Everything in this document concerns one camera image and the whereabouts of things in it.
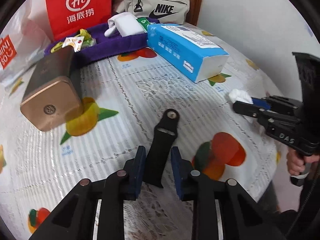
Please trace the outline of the person's right hand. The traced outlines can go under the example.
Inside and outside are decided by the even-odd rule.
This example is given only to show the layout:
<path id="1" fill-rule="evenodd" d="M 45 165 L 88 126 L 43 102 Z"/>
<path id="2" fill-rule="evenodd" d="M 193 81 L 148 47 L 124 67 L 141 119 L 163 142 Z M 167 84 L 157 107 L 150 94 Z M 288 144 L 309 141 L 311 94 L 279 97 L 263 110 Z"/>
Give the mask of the person's right hand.
<path id="1" fill-rule="evenodd" d="M 319 154 L 313 154 L 309 157 L 301 159 L 296 150 L 289 148 L 287 153 L 287 170 L 292 176 L 298 176 L 304 172 L 306 164 L 319 162 Z"/>

